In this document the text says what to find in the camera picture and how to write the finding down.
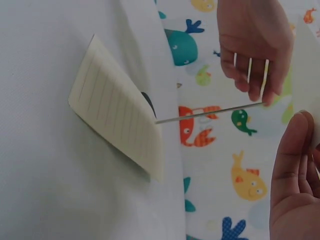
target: notepad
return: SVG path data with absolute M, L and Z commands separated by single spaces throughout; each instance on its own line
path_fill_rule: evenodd
M 153 109 L 97 36 L 82 60 L 69 99 L 70 107 L 105 140 L 163 179 L 161 126 Z
M 320 143 L 320 45 L 300 19 L 292 55 L 292 101 L 295 112 L 307 110 L 314 118 L 312 147 Z

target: yellow fish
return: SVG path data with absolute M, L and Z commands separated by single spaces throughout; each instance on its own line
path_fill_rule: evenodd
M 259 177 L 258 169 L 243 170 L 242 160 L 244 151 L 240 155 L 232 155 L 234 163 L 231 169 L 232 184 L 238 196 L 248 201 L 257 201 L 267 194 L 267 186 Z
M 191 0 L 192 6 L 203 13 L 210 13 L 215 9 L 214 0 Z

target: hand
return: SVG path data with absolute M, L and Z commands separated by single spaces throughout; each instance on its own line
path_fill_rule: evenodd
M 235 80 L 237 89 L 248 92 L 252 101 L 260 98 L 266 60 L 269 60 L 262 101 L 270 105 L 275 94 L 282 92 L 294 44 L 283 8 L 277 0 L 219 0 L 217 21 L 222 70 Z
M 291 119 L 276 155 L 271 180 L 270 240 L 316 240 L 320 236 L 320 152 L 311 151 L 313 117 Z

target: finger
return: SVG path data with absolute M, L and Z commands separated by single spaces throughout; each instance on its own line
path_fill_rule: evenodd
M 260 98 L 261 87 L 264 82 L 266 61 L 252 59 L 252 66 L 249 78 L 249 98 L 255 102 Z
M 249 62 L 250 62 L 249 57 L 246 57 L 242 54 L 236 55 L 235 68 L 241 73 L 243 77 L 239 81 L 235 82 L 235 86 L 237 89 L 241 90 L 242 92 L 247 92 L 249 90 L 249 84 L 248 84 Z
M 288 75 L 292 56 L 292 48 L 280 49 L 272 62 L 269 81 L 275 94 L 281 95 L 283 84 Z
M 283 199 L 300 193 L 298 174 L 300 159 L 308 132 L 308 121 L 301 114 L 290 120 L 280 141 L 271 180 L 271 207 Z
M 308 156 L 303 155 L 300 159 L 299 172 L 298 172 L 298 186 L 300 193 L 313 195 L 311 186 L 307 181 L 307 169 L 308 169 Z
M 235 68 L 240 73 L 243 73 L 246 76 L 248 76 L 248 72 L 249 72 L 249 63 L 250 63 L 249 57 L 242 55 L 242 54 L 236 55 Z
M 247 83 L 247 75 L 242 74 L 238 71 L 234 65 L 235 53 L 231 52 L 221 46 L 221 68 L 223 73 L 227 78 L 234 79 L 234 81 L 240 82 L 235 84 L 236 88 L 242 92 L 247 92 L 249 90 L 249 85 Z
M 320 198 L 320 180 L 315 166 L 315 159 L 318 162 L 320 161 L 320 152 L 317 150 L 314 150 L 313 152 L 310 151 L 308 154 L 306 180 L 309 183 L 313 196 Z
M 267 106 L 270 106 L 275 99 L 275 93 L 272 89 L 272 84 L 269 81 L 269 75 L 266 76 L 266 82 L 262 94 L 262 102 L 264 102 Z
M 305 117 L 307 121 L 307 132 L 305 136 L 305 141 L 302 147 L 302 156 L 300 159 L 299 172 L 298 172 L 298 185 L 300 193 L 306 193 L 313 195 L 312 188 L 309 183 L 310 172 L 308 172 L 308 165 L 312 156 L 310 153 L 310 144 L 314 132 L 314 118 L 307 111 L 302 111 L 301 114 Z

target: orange crab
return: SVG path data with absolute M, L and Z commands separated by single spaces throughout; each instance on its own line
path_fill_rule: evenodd
M 217 111 L 221 108 L 219 106 L 208 106 L 204 108 L 195 108 L 190 109 L 186 106 L 179 106 L 179 116 L 188 116 L 192 115 L 194 110 L 203 110 L 205 113 L 211 112 L 211 111 Z M 206 116 L 210 119 L 218 119 L 217 115 L 215 114 L 209 114 Z M 213 141 L 216 140 L 215 137 L 208 137 L 208 135 L 213 131 L 212 128 L 205 129 L 201 131 L 194 139 L 192 143 L 187 142 L 191 134 L 193 133 L 195 126 L 195 120 L 194 118 L 184 119 L 180 121 L 180 140 L 181 143 L 186 147 L 205 147 L 209 144 L 211 144 Z

